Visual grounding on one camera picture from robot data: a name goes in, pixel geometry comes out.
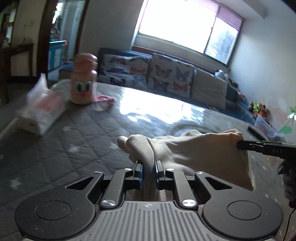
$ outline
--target beige cloth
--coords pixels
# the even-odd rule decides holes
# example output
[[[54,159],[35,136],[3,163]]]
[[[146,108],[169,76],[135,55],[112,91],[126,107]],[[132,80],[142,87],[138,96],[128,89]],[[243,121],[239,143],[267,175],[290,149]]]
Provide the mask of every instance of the beige cloth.
[[[120,136],[117,144],[129,154],[132,162],[142,161],[144,165],[143,199],[154,201],[166,199],[164,196],[157,198],[159,194],[156,190],[153,169],[154,162],[157,160],[161,160],[164,169],[179,169],[185,175],[191,176],[197,171],[204,171],[253,190],[249,177],[247,151],[236,148],[239,140],[243,140],[243,136],[237,129],[220,134],[201,134],[192,130],[181,137],[164,136],[150,139],[139,134],[131,135],[129,138]]]

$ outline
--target window frame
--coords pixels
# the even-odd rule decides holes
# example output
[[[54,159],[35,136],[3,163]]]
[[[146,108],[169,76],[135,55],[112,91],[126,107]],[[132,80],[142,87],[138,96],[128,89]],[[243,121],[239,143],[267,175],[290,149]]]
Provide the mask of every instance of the window frame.
[[[237,37],[236,37],[236,39],[235,39],[235,44],[234,44],[233,49],[232,49],[232,51],[231,51],[231,54],[230,54],[229,60],[228,60],[228,62],[227,62],[226,64],[223,63],[223,62],[221,62],[221,61],[219,61],[219,60],[217,60],[217,59],[215,59],[215,58],[213,58],[213,57],[211,57],[211,56],[209,56],[209,55],[207,55],[207,54],[205,54],[205,51],[206,51],[206,49],[207,49],[207,46],[208,46],[208,44],[209,44],[209,41],[210,41],[210,38],[211,38],[211,35],[212,35],[212,32],[213,32],[213,28],[214,28],[214,25],[215,25],[215,22],[216,22],[217,16],[215,16],[215,21],[214,21],[214,23],[213,23],[213,26],[211,27],[211,33],[210,33],[210,35],[209,35],[209,38],[208,38],[208,40],[207,40],[207,44],[206,44],[206,46],[205,46],[205,49],[204,49],[203,53],[198,52],[198,51],[196,51],[196,50],[194,50],[194,49],[188,48],[188,47],[186,47],[186,46],[183,46],[183,45],[180,45],[180,44],[174,43],[173,41],[168,41],[168,40],[166,40],[166,39],[161,39],[161,38],[158,38],[158,37],[155,37],[155,36],[152,36],[152,35],[147,35],[147,34],[142,34],[142,33],[140,33],[140,27],[141,27],[141,24],[142,24],[143,16],[144,16],[144,14],[145,14],[145,10],[144,10],[143,16],[142,16],[142,18],[141,18],[141,21],[140,21],[140,24],[139,24],[139,27],[138,27],[138,33],[137,33],[137,35],[139,35],[139,36],[147,36],[147,37],[149,37],[149,38],[153,38],[153,39],[156,39],[156,40],[160,40],[160,41],[166,42],[166,43],[168,43],[168,44],[171,44],[171,45],[174,45],[174,46],[178,46],[178,47],[180,47],[180,48],[184,48],[184,49],[186,49],[186,50],[190,50],[190,51],[192,51],[192,52],[195,52],[195,53],[197,53],[197,54],[199,54],[199,55],[202,55],[202,56],[204,56],[204,57],[206,57],[206,58],[208,58],[208,59],[211,59],[211,60],[215,61],[216,63],[219,63],[219,64],[223,65],[224,67],[227,67],[227,68],[228,68],[228,67],[229,67],[229,63],[230,63],[231,60],[232,60],[233,52],[234,52],[234,50],[236,49],[236,46],[237,46],[237,40],[238,40],[238,38],[239,38],[239,36],[240,36],[241,29],[242,29],[242,26],[243,26],[243,24],[244,24],[245,19],[243,19],[242,17],[240,17],[238,14],[236,14],[235,12],[233,12],[232,10],[230,10],[229,8],[227,8],[226,6],[220,4],[220,3],[216,2],[216,1],[214,1],[214,2],[215,2],[217,5],[219,5],[219,7],[218,7],[218,11],[219,11],[219,8],[220,8],[220,7],[224,7],[224,8],[226,8],[228,11],[230,11],[232,14],[234,14],[234,15],[236,15],[238,18],[240,18],[241,21],[242,21],[242,24],[241,24],[240,29],[239,29],[239,31],[238,31]]]

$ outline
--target black round pad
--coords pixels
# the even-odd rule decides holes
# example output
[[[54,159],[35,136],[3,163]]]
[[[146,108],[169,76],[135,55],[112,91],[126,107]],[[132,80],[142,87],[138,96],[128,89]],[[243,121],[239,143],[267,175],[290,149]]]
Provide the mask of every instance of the black round pad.
[[[278,231],[283,214],[273,200],[236,187],[213,192],[202,217],[222,236],[260,240]]]
[[[37,216],[45,220],[58,220],[65,217],[69,212],[70,206],[61,201],[44,202],[36,208]]]
[[[58,187],[33,196],[16,208],[15,222],[25,236],[64,240],[87,228],[96,214],[93,204],[85,193],[65,189]]]
[[[230,215],[241,220],[253,220],[258,218],[262,209],[259,205],[249,201],[236,201],[227,207]]]

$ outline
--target butterfly pattern cushion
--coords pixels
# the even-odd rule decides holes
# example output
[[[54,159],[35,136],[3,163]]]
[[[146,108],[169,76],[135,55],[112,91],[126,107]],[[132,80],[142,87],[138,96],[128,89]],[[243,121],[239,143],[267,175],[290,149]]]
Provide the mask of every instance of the butterfly pattern cushion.
[[[149,67],[148,87],[190,98],[194,66],[154,54]]]
[[[105,54],[98,81],[118,86],[147,89],[146,74],[150,59]]]

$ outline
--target wooden door frame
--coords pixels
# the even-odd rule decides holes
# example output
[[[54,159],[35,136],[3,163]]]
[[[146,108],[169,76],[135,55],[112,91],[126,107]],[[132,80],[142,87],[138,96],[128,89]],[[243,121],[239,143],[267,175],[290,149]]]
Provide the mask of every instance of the wooden door frame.
[[[77,32],[75,53],[78,52],[79,42],[80,42],[81,33],[83,29],[83,23],[84,23],[85,15],[89,5],[89,1],[90,0],[85,0],[85,4],[84,4],[83,12],[81,15],[78,32]],[[53,11],[56,9],[57,3],[58,3],[58,0],[47,0],[43,15],[42,15],[39,38],[38,38],[38,46],[37,46],[37,63],[36,63],[37,77],[39,77],[41,73],[45,73],[47,76],[47,73],[48,73],[47,69],[48,69],[48,51],[49,51],[50,31],[52,29]]]

